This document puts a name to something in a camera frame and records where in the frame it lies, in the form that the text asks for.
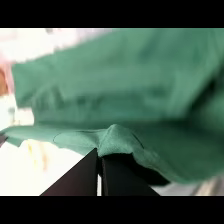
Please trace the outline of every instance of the wrinkled fabric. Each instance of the wrinkled fabric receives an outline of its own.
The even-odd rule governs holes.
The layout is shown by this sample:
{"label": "wrinkled fabric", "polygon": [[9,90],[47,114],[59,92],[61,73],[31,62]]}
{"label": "wrinkled fabric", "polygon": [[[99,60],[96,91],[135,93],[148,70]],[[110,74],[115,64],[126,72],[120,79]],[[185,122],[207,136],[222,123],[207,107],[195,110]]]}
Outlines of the wrinkled fabric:
{"label": "wrinkled fabric", "polygon": [[121,29],[13,67],[34,127],[8,141],[52,142],[85,155],[132,154],[170,181],[224,171],[224,29]]}

